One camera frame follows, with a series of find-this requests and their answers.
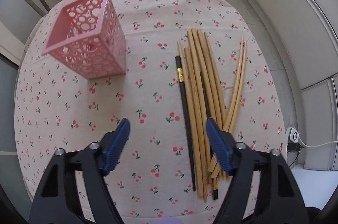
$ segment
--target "pair of wooden chopsticks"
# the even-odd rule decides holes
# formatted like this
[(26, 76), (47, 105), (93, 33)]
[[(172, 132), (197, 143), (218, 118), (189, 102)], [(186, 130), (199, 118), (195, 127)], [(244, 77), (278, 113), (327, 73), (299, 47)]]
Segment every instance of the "pair of wooden chopsticks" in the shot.
[[(243, 90), (245, 63), (246, 63), (246, 42), (244, 41), (244, 38), (241, 39), (241, 48), (240, 48), (239, 55), (240, 56), (239, 56), (239, 61), (238, 61), (234, 89), (233, 89), (233, 93), (231, 96), (229, 109), (226, 114), (226, 119), (223, 125), (223, 131), (227, 131), (230, 133), (232, 133), (234, 130), (239, 108), (241, 105), (241, 96), (242, 96), (242, 90)], [(217, 158), (215, 154), (212, 157), (212, 160), (208, 167), (208, 171), (211, 172), (211, 178), (216, 178), (220, 171), (220, 166), (217, 163)]]
[[(205, 127), (207, 120), (206, 104), (208, 105), (210, 116), (221, 128), (226, 113), (218, 71), (206, 33), (203, 34), (201, 30), (192, 29), (188, 30), (187, 36), (190, 47), (185, 48), (183, 51), (180, 42), (178, 46), (189, 109), (197, 194), (206, 201), (207, 168), (211, 162), (210, 145)], [(215, 177), (212, 181), (213, 190), (217, 189), (216, 179)]]

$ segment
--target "cherry print tablecloth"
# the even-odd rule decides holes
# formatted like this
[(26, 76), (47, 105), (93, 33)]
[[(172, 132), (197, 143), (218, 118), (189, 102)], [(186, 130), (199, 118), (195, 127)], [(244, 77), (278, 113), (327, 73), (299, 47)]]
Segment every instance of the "cherry print tablecloth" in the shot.
[[(200, 27), (210, 38), (225, 102), (236, 73), (239, 42), (248, 42), (245, 86), (234, 137), (252, 149), (279, 148), (286, 156), (283, 117), (265, 59), (241, 15), (224, 0), (113, 0), (126, 36), (125, 76), (83, 79), (51, 56), (41, 56), (63, 0), (41, 21), (27, 43), (16, 89), (15, 135), (21, 170), (34, 195), (56, 148), (79, 150), (131, 121), (116, 170), (105, 180), (126, 223), (177, 216), (184, 223), (211, 223), (229, 182), (211, 188), (207, 202), (192, 190), (175, 55), (177, 41)], [(81, 173), (78, 191), (84, 214), (93, 219)], [(258, 176), (246, 210), (254, 208)]]

